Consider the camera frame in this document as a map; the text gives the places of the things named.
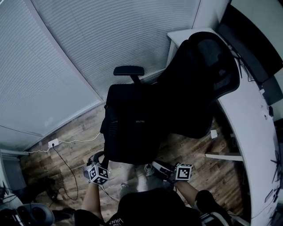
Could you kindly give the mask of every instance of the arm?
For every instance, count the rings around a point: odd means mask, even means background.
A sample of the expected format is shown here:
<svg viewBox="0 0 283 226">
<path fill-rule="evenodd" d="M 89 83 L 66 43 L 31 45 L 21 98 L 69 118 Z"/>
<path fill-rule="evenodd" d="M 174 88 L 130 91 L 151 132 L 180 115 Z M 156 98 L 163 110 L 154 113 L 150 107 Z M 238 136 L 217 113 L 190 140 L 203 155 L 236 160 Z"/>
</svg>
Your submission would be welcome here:
<svg viewBox="0 0 283 226">
<path fill-rule="evenodd" d="M 174 185 L 180 191 L 182 196 L 184 196 L 185 200 L 190 204 L 190 206 L 193 207 L 195 204 L 196 195 L 199 191 L 186 181 L 177 181 Z"/>
<path fill-rule="evenodd" d="M 85 194 L 83 204 L 81 206 L 82 210 L 87 210 L 97 217 L 99 217 L 101 220 L 103 220 L 103 217 L 101 215 L 100 210 L 100 199 L 99 199 L 99 189 L 98 185 L 94 183 L 89 183 L 87 193 Z"/>
</svg>

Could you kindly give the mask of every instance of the power outlet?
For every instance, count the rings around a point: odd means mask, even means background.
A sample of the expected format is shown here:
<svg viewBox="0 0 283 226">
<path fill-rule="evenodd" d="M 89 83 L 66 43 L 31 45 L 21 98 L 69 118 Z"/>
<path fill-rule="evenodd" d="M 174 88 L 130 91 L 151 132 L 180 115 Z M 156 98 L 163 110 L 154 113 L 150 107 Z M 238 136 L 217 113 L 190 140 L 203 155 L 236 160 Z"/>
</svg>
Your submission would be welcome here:
<svg viewBox="0 0 283 226">
<path fill-rule="evenodd" d="M 57 145 L 59 145 L 59 140 L 56 138 L 54 140 L 51 140 L 48 142 L 48 148 L 53 148 L 53 145 L 54 144 L 54 147 L 56 147 Z"/>
</svg>

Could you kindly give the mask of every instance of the wrist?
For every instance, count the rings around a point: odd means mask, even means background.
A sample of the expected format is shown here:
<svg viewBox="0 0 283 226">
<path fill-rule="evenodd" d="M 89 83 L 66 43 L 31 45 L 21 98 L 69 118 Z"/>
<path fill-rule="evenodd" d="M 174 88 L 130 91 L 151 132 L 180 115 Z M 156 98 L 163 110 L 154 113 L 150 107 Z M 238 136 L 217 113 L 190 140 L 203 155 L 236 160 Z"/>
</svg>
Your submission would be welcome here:
<svg viewBox="0 0 283 226">
<path fill-rule="evenodd" d="M 184 183 L 187 183 L 187 181 L 175 181 L 174 186 L 176 188 L 180 188 L 183 186 Z"/>
<path fill-rule="evenodd" d="M 89 185 L 89 186 L 91 186 L 91 187 L 98 187 L 98 185 L 97 185 L 97 184 L 92 183 L 92 182 L 90 182 L 90 181 L 88 181 L 88 185 Z"/>
</svg>

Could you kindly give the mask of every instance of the black office chair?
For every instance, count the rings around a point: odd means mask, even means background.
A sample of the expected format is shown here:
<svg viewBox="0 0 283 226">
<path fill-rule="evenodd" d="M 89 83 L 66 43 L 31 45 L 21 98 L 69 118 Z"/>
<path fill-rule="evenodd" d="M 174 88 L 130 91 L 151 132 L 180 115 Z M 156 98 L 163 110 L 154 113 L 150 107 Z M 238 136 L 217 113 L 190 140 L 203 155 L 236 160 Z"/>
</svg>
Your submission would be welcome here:
<svg viewBox="0 0 283 226">
<path fill-rule="evenodd" d="M 141 67 L 117 67 L 114 75 L 130 75 L 134 84 L 109 88 L 100 130 L 104 155 L 115 162 L 149 163 L 158 153 L 161 138 L 154 86 L 140 82 L 138 75 L 144 75 Z"/>
<path fill-rule="evenodd" d="M 211 128 L 212 104 L 236 90 L 240 76 L 221 38 L 198 32 L 181 44 L 157 84 L 168 132 L 199 139 Z"/>
<path fill-rule="evenodd" d="M 240 82 L 229 48 L 210 32 L 185 40 L 154 85 L 140 82 L 141 67 L 117 67 L 114 75 L 129 75 L 134 84 L 109 88 L 100 130 L 104 155 L 135 165 L 151 163 L 161 138 L 169 133 L 205 136 L 211 128 L 212 104 L 236 90 Z"/>
</svg>

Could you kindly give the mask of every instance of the black shirt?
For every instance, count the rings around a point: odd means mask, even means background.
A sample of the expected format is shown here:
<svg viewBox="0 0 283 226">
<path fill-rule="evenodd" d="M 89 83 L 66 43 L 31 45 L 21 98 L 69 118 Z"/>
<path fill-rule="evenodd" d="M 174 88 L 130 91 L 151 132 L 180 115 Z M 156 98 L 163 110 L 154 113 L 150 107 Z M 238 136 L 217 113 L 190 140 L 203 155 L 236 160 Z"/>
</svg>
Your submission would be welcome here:
<svg viewBox="0 0 283 226">
<path fill-rule="evenodd" d="M 75 226 L 201 226 L 199 212 L 185 206 L 174 191 L 157 188 L 125 195 L 118 211 L 106 223 L 85 210 L 75 211 Z"/>
</svg>

